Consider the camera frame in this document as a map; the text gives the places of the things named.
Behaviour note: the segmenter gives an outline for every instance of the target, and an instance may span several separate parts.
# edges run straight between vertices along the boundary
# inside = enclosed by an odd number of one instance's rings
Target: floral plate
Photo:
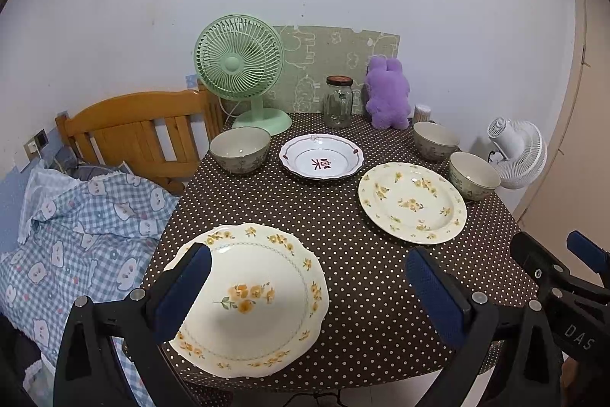
[[[208,245],[212,271],[170,345],[221,378],[273,374],[318,338],[328,310],[324,272],[293,235],[247,222],[224,225],[178,250],[173,268],[195,242]]]
[[[353,175],[364,164],[362,149],[336,135],[301,135],[279,151],[282,164],[299,176],[314,180],[336,180]]]
[[[440,174],[409,163],[369,169],[358,186],[360,203],[382,230],[398,238],[433,245],[458,236],[466,205]]]

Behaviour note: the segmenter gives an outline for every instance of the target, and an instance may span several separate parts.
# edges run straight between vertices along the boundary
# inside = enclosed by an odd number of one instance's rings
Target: brown tablecloth
[[[207,154],[161,237],[144,277],[148,288],[178,248],[221,224],[258,222],[296,235],[314,252],[326,275],[329,310],[314,346],[265,378],[224,379],[182,359],[165,344],[171,363],[191,383],[225,389],[313,391],[352,388],[417,376],[444,366],[451,356],[440,342],[405,279],[405,255],[413,244],[377,227],[358,201],[358,183],[373,166],[389,161],[419,164],[448,177],[448,162],[429,163],[417,154],[413,129],[374,130],[355,116],[344,130],[328,129],[320,114],[293,114],[292,127],[271,140],[263,167],[246,176],[223,170]],[[364,151],[354,176],[319,182],[295,176],[279,162],[279,149],[298,135],[345,137]],[[510,258],[519,229],[495,194],[468,207],[460,235],[428,246],[441,267],[469,289],[499,304],[523,306],[536,286]]]

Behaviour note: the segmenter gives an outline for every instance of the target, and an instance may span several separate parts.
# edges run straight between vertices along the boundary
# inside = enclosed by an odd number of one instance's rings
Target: green fan
[[[285,112],[263,108],[262,96],[284,66],[284,49],[273,27],[244,14],[223,16],[201,32],[193,55],[199,79],[210,92],[228,100],[249,98],[251,110],[240,114],[233,128],[255,126],[276,135],[291,126]]]

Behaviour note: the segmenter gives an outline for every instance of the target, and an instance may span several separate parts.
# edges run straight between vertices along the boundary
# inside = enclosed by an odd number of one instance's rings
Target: door
[[[610,2],[584,0],[585,51],[578,92],[559,152],[520,218],[579,278],[601,284],[566,248],[579,230],[610,251]]]

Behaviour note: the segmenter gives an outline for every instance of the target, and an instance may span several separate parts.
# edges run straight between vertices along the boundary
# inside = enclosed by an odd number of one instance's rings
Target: wooden headboard
[[[206,88],[199,91],[139,92],[98,102],[76,116],[58,116],[63,142],[88,163],[118,166],[126,161],[133,172],[172,193],[182,193],[176,178],[190,178],[199,166],[189,116],[202,114],[211,141],[223,126],[218,98]],[[153,120],[163,119],[176,154],[166,161]],[[91,138],[101,154],[98,158]]]

